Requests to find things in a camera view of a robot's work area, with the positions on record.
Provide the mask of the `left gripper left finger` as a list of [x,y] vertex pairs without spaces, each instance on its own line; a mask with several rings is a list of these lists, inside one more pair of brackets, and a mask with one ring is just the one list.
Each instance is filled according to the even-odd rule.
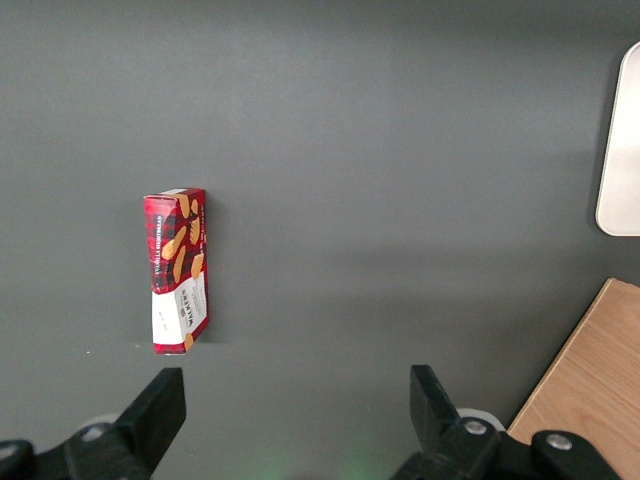
[[54,448],[1,442],[3,479],[149,479],[186,419],[183,370],[164,368],[113,421],[95,420]]

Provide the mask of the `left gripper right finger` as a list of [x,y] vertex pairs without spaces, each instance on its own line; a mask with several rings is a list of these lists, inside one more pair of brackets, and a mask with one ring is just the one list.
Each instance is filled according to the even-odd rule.
[[394,479],[617,479],[585,438],[542,430],[529,445],[477,414],[459,413],[428,365],[410,369],[410,417],[421,450]]

